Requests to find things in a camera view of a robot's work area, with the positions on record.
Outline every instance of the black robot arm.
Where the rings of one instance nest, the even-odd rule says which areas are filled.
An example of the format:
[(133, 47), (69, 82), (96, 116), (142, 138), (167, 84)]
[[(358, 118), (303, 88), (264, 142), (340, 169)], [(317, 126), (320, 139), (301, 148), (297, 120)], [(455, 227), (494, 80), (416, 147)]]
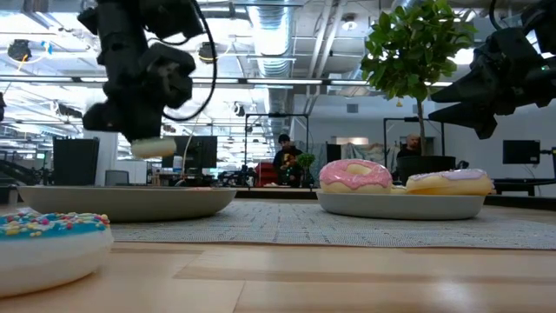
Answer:
[[(149, 47), (145, 30), (161, 42), (179, 33), (187, 41), (204, 32), (199, 17), (195, 0), (97, 0), (95, 8), (81, 13), (78, 20), (99, 36), (102, 51), (97, 62), (108, 76), (103, 86), (108, 99), (85, 113), (83, 127), (121, 132), (131, 143), (160, 137), (164, 107), (178, 109), (192, 96), (189, 75), (195, 60), (163, 43)], [(202, 21), (209, 33), (204, 17)], [(209, 40), (215, 56), (212, 36)]]
[(556, 97), (556, 57), (544, 59), (526, 38), (534, 30), (541, 52), (556, 55), (556, 0), (529, 7), (521, 22), (496, 30), (474, 50), (471, 71), (431, 95), (437, 103), (459, 103), (429, 114), (430, 120), (473, 128), (485, 139), (496, 128), (494, 115), (530, 103), (544, 107)]

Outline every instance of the sprinkles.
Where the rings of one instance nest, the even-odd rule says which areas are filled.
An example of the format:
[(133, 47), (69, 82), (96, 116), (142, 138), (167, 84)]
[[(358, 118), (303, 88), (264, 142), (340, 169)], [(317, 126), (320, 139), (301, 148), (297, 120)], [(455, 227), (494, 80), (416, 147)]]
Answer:
[(93, 213), (17, 213), (0, 216), (0, 240), (70, 236), (106, 230), (110, 220)]

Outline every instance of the chair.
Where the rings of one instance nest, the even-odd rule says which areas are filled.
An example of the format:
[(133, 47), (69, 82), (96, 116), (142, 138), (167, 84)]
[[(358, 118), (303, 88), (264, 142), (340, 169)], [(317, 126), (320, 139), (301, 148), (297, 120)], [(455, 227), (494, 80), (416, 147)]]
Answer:
[(129, 172), (126, 170), (107, 170), (104, 174), (104, 186), (129, 184)]

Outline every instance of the gray plate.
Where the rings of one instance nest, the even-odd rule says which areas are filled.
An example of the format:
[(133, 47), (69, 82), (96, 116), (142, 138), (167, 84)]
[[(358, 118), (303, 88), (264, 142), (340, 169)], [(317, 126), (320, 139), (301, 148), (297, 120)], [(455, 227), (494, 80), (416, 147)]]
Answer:
[(321, 207), (344, 216), (458, 220), (479, 214), (483, 196), (364, 195), (317, 192)]
[(235, 190), (173, 187), (18, 187), (22, 199), (40, 213), (98, 213), (111, 222), (150, 222), (211, 216), (224, 209)]

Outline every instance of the donut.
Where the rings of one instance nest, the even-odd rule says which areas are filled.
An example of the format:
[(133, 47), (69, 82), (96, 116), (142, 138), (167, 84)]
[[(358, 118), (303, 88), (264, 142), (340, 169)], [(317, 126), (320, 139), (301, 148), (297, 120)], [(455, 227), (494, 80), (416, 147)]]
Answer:
[(392, 186), (392, 189), (390, 190), (390, 193), (393, 194), (393, 195), (405, 195), (405, 194), (407, 194), (407, 189), (406, 189), (406, 186), (394, 185), (394, 186)]
[(486, 196), (493, 187), (484, 170), (450, 170), (410, 176), (407, 193), (415, 195)]
[(319, 175), (328, 193), (387, 194), (392, 175), (384, 166), (366, 160), (338, 160), (325, 165)]
[(131, 154), (140, 158), (173, 156), (174, 138), (150, 138), (131, 143)]
[(44, 290), (95, 271), (114, 238), (97, 214), (0, 216), (0, 297)]

